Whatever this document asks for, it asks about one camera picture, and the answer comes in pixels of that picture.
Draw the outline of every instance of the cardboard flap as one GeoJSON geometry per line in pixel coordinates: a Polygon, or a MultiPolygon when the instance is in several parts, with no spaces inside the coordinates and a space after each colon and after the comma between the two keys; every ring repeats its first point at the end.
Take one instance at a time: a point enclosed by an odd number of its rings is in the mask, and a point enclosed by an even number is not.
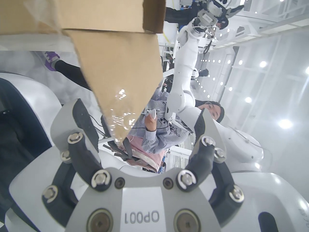
{"type": "Polygon", "coordinates": [[[55,0],[63,29],[144,32],[144,0],[55,0]]]}
{"type": "Polygon", "coordinates": [[[162,79],[153,34],[66,30],[105,121],[118,143],[129,133],[162,79]]]}
{"type": "Polygon", "coordinates": [[[56,18],[52,0],[0,0],[0,34],[56,32],[56,18]]]}
{"type": "Polygon", "coordinates": [[[153,33],[163,33],[166,0],[144,0],[143,28],[153,33]]]}

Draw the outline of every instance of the purple sneaker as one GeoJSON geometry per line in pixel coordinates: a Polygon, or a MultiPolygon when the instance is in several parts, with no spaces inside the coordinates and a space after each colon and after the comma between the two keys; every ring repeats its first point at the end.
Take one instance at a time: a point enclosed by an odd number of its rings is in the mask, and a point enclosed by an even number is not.
{"type": "Polygon", "coordinates": [[[41,59],[44,67],[52,72],[55,72],[54,64],[60,60],[60,56],[55,51],[35,51],[35,54],[41,59]]]}

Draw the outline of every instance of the black cable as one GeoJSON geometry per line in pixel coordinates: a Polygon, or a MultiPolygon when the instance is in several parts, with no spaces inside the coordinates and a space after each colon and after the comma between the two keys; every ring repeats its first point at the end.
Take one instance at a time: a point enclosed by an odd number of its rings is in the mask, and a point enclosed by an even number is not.
{"type": "Polygon", "coordinates": [[[101,130],[99,130],[97,127],[96,127],[96,130],[98,130],[98,131],[102,134],[103,137],[106,137],[105,133],[103,133],[103,132],[102,132],[101,130]]]}
{"type": "Polygon", "coordinates": [[[210,43],[207,46],[205,46],[205,49],[204,49],[204,52],[203,52],[204,55],[209,51],[212,41],[213,41],[213,36],[211,37],[210,43]]]}
{"type": "MultiPolygon", "coordinates": [[[[169,127],[170,125],[168,125],[168,126],[166,126],[166,127],[161,127],[161,128],[157,128],[157,129],[164,129],[164,128],[167,128],[167,127],[169,127]]],[[[133,128],[135,128],[135,129],[145,129],[145,127],[132,127],[132,129],[133,128]]]]}
{"type": "Polygon", "coordinates": [[[96,121],[96,119],[95,119],[94,117],[92,117],[92,118],[95,120],[95,122],[96,122],[100,127],[103,127],[102,125],[100,125],[100,124],[96,121]]]}

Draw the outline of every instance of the white robot body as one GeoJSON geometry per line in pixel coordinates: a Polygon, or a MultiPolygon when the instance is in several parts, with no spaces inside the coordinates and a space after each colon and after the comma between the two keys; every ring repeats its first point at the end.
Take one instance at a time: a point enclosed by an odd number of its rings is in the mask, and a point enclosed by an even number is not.
{"type": "Polygon", "coordinates": [[[229,170],[231,172],[260,172],[260,162],[264,158],[264,151],[259,142],[244,132],[236,133],[235,130],[226,128],[216,121],[215,125],[226,146],[226,164],[229,170]]]}
{"type": "Polygon", "coordinates": [[[47,86],[23,75],[0,72],[0,78],[7,80],[20,92],[40,121],[48,139],[53,145],[50,136],[50,127],[58,112],[61,103],[47,86]]]}

